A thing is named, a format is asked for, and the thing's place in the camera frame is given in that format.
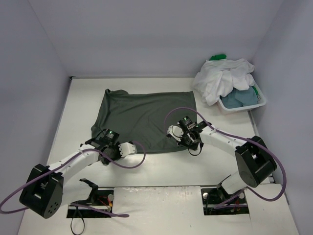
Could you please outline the dark grey t-shirt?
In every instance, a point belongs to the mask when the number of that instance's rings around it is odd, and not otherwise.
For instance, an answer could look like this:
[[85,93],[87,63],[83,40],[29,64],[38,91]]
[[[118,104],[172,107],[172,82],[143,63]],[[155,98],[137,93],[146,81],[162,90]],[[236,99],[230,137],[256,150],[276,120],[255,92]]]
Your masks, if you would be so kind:
[[120,142],[137,141],[148,154],[186,150],[166,137],[170,125],[188,116],[196,121],[194,93],[170,92],[129,94],[125,90],[105,90],[91,136],[103,136],[102,130],[117,132]]

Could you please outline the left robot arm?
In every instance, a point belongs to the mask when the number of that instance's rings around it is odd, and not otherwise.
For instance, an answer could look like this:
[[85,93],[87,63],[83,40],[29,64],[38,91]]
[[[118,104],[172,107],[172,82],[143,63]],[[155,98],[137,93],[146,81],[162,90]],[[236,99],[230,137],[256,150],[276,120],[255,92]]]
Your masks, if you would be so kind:
[[118,133],[105,129],[97,137],[80,144],[78,150],[64,159],[33,167],[19,197],[20,203],[45,219],[52,217],[65,203],[64,188],[74,175],[100,161],[100,153],[111,159],[120,156],[118,137]]

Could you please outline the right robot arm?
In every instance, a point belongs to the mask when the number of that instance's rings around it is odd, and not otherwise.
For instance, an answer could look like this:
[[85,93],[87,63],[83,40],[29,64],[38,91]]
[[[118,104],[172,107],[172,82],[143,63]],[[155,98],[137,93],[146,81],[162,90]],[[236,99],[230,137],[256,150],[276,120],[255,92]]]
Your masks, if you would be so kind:
[[189,150],[197,151],[206,144],[236,159],[238,171],[222,180],[216,190],[217,198],[223,202],[229,201],[234,193],[246,187],[256,188],[277,169],[274,158],[265,151],[266,145],[258,136],[251,140],[262,145],[262,148],[249,141],[223,135],[204,121],[192,122],[188,116],[181,119],[177,125],[168,127],[167,134],[172,136],[178,145],[183,145]]

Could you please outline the light blue t-shirt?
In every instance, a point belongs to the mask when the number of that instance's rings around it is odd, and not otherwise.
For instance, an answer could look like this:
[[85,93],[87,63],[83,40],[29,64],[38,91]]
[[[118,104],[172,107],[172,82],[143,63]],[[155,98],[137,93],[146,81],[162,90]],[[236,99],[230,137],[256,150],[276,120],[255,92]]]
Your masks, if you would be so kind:
[[249,87],[248,90],[244,91],[234,88],[231,93],[225,97],[221,96],[220,99],[224,107],[228,109],[258,104],[257,94],[255,93],[253,87]]

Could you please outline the white t-shirt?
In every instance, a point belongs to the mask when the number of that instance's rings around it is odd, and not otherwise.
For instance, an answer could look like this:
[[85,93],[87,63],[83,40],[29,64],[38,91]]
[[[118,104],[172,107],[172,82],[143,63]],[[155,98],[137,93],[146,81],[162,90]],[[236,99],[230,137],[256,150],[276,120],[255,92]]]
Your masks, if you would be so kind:
[[207,60],[196,74],[192,87],[200,93],[202,101],[211,106],[233,89],[246,91],[254,86],[251,74],[254,69],[246,59]]

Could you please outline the white plastic laundry basket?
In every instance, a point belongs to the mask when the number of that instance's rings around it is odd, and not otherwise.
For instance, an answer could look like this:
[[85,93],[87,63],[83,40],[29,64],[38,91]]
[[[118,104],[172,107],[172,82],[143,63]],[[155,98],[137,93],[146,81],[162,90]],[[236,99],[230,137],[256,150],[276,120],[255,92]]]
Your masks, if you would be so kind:
[[267,100],[256,83],[244,91],[233,88],[227,96],[220,96],[217,101],[220,111],[224,115],[251,111],[265,106],[266,103]]

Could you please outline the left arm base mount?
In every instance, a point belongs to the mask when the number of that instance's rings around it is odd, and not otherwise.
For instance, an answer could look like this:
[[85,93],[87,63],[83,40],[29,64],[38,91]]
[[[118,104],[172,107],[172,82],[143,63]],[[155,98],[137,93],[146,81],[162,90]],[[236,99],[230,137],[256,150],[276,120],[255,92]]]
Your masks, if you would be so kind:
[[[91,190],[86,199],[74,201],[74,203],[93,207],[105,212],[112,212],[114,198],[113,188],[100,188],[97,184],[86,178],[82,178],[79,181],[88,185]],[[66,218],[111,218],[111,216],[81,206],[69,206]]]

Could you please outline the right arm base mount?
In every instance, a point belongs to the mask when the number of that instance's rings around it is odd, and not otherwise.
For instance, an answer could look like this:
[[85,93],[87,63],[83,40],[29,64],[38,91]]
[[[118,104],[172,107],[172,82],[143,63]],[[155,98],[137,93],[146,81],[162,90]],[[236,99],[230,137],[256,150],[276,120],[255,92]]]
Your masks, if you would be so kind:
[[201,188],[201,200],[205,216],[249,214],[243,190],[227,194],[222,188]]

